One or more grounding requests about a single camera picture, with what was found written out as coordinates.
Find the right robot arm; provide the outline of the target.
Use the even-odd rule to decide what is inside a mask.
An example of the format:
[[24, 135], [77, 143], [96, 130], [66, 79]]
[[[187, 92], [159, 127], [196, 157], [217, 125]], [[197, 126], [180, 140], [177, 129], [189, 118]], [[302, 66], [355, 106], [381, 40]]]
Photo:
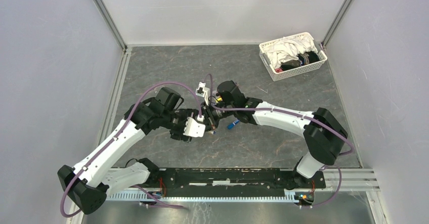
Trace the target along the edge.
[[197, 92], [207, 93], [206, 104], [215, 121], [234, 115], [242, 123], [270, 126], [302, 137], [308, 152], [292, 174], [292, 181], [299, 188], [310, 184], [317, 171], [333, 166], [343, 155], [342, 148], [348, 142], [347, 131], [325, 108], [312, 112], [278, 107], [245, 96], [232, 80], [222, 82], [215, 94], [204, 85]]

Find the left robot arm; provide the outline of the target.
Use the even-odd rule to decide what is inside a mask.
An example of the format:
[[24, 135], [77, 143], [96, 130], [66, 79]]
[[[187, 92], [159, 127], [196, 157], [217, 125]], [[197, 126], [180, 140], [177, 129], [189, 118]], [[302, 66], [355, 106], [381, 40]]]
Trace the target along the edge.
[[58, 170], [63, 190], [60, 200], [63, 217], [73, 217], [80, 212], [91, 214], [109, 196], [123, 189], [138, 184], [153, 187], [158, 183], [158, 172], [140, 162], [115, 173], [109, 170], [131, 146], [151, 131], [159, 127], [175, 127], [175, 112], [184, 99], [169, 88], [169, 84], [159, 83], [161, 89], [152, 98], [146, 99], [145, 96], [155, 87], [146, 90], [93, 152], [74, 166], [63, 165]]

